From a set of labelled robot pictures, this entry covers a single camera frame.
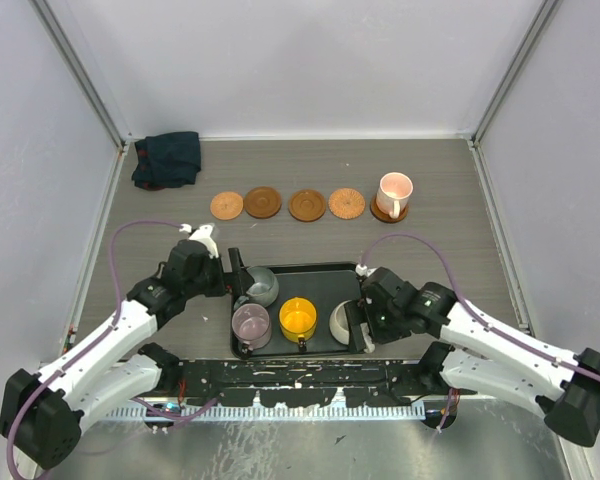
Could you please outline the cream ceramic mug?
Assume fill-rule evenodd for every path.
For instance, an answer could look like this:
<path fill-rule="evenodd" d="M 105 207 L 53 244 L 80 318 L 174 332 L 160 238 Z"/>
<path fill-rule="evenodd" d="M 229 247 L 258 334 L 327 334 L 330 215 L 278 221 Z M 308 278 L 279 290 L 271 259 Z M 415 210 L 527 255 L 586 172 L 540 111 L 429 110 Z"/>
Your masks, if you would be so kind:
<path fill-rule="evenodd" d="M 332 337 L 342 345 L 348 345 L 350 340 L 350 329 L 345 311 L 345 306 L 350 301 L 338 304 L 329 317 L 329 330 Z"/>

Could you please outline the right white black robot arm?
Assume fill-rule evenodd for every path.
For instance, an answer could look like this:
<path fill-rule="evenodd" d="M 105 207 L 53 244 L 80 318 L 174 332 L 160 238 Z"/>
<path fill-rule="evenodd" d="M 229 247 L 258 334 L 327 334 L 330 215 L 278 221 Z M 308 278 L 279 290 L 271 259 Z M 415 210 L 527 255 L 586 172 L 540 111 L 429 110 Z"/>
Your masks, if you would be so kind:
<path fill-rule="evenodd" d="M 428 282 L 421 288 L 391 270 L 357 266 L 361 307 L 376 344 L 426 334 L 419 362 L 424 390 L 492 396 L 539 416 L 565 440 L 595 445 L 600 431 L 600 352 L 555 347 L 512 328 Z"/>

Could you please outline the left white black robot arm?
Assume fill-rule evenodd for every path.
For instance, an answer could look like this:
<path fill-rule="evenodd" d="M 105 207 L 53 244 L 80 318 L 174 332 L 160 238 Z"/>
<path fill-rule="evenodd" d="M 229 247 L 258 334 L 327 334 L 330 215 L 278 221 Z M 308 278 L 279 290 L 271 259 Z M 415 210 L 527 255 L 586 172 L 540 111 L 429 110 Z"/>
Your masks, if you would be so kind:
<path fill-rule="evenodd" d="M 13 478 L 19 476 L 16 450 L 50 470 L 117 403 L 151 391 L 168 396 L 177 390 L 179 358 L 148 339 L 181 314 L 189 300 L 249 288 L 253 280 L 239 249 L 230 249 L 229 260 L 231 269 L 224 271 L 211 239 L 179 241 L 156 273 L 136 283 L 82 342 L 38 372 L 20 369 L 7 380 L 0 434 L 7 441 Z"/>

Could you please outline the pink ceramic mug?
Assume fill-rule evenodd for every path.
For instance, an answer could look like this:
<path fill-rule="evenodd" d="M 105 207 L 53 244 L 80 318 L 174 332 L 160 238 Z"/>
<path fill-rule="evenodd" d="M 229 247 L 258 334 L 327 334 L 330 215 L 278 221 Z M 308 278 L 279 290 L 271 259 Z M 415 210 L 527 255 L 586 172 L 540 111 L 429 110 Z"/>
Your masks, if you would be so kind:
<path fill-rule="evenodd" d="M 386 173 L 379 182 L 375 204 L 392 220 L 397 219 L 408 206 L 414 190 L 412 180 L 400 172 Z"/>

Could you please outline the woven rattan coaster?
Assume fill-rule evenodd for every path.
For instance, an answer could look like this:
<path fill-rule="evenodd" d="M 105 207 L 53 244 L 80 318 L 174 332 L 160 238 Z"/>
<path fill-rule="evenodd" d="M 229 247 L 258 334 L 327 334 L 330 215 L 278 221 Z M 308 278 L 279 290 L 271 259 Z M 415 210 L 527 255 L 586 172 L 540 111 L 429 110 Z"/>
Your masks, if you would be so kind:
<path fill-rule="evenodd" d="M 353 188 L 340 188 L 329 197 L 329 209 L 333 215 L 343 220 L 359 217 L 365 210 L 365 198 Z"/>
<path fill-rule="evenodd" d="M 211 214 L 222 221 L 237 218 L 243 211 L 243 197 L 233 191 L 220 192 L 210 203 Z"/>

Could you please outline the brown wooden saucer coaster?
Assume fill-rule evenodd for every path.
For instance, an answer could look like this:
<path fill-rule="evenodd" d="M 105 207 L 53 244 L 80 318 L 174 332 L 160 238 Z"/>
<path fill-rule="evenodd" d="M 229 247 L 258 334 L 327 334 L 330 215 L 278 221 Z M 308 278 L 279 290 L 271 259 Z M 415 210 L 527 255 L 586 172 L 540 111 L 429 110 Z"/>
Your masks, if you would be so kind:
<path fill-rule="evenodd" d="M 409 205 L 406 205 L 401 210 L 401 212 L 397 218 L 391 218 L 387 213 L 383 212 L 378 207 L 377 197 L 376 197 L 376 195 L 374 195 L 372 200 L 370 201 L 370 211 L 377 220 L 379 220 L 383 223 L 387 223 L 387 224 L 395 224 L 395 223 L 403 221 L 407 217 L 408 212 L 409 212 Z"/>
<path fill-rule="evenodd" d="M 326 212 L 324 196 L 313 189 L 303 189 L 295 192 L 288 202 L 291 216 L 301 222 L 319 220 Z"/>
<path fill-rule="evenodd" d="M 282 206 L 280 193 L 269 186 L 251 189 L 244 198 L 245 211 L 257 219 L 268 219 L 275 216 Z"/>

